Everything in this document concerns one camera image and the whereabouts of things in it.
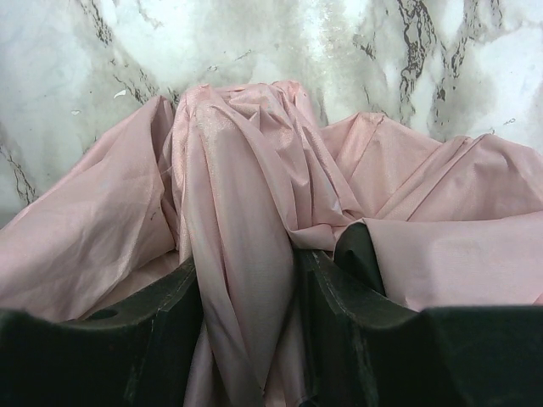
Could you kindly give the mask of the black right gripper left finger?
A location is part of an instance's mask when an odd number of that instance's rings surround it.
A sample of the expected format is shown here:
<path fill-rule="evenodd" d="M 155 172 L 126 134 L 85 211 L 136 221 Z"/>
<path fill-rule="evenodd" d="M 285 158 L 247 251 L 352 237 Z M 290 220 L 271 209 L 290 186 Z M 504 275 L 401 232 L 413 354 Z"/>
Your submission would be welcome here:
<path fill-rule="evenodd" d="M 203 310 L 192 259 L 82 321 L 1 312 L 3 406 L 181 406 Z"/>

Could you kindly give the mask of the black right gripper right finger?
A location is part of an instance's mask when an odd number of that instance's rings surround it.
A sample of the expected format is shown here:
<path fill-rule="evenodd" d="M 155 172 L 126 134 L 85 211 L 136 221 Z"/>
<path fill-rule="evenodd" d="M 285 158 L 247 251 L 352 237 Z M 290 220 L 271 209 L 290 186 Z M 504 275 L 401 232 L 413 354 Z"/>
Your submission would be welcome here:
<path fill-rule="evenodd" d="M 321 406 L 539 406 L 539 306 L 406 309 L 320 251 L 295 254 Z"/>

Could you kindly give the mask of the pink folding umbrella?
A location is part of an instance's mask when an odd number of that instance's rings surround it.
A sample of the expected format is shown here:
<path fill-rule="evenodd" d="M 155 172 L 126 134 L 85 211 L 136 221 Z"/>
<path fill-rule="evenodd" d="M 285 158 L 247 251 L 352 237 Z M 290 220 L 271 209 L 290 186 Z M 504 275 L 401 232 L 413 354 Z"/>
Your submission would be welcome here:
<path fill-rule="evenodd" d="M 540 304 L 542 157 L 486 134 L 439 142 L 382 114 L 320 127 L 300 84 L 156 97 L 1 231 L 1 304 L 50 321 L 126 298 L 193 259 L 204 323 L 190 406 L 309 393 L 294 248 L 364 225 L 410 309 Z"/>

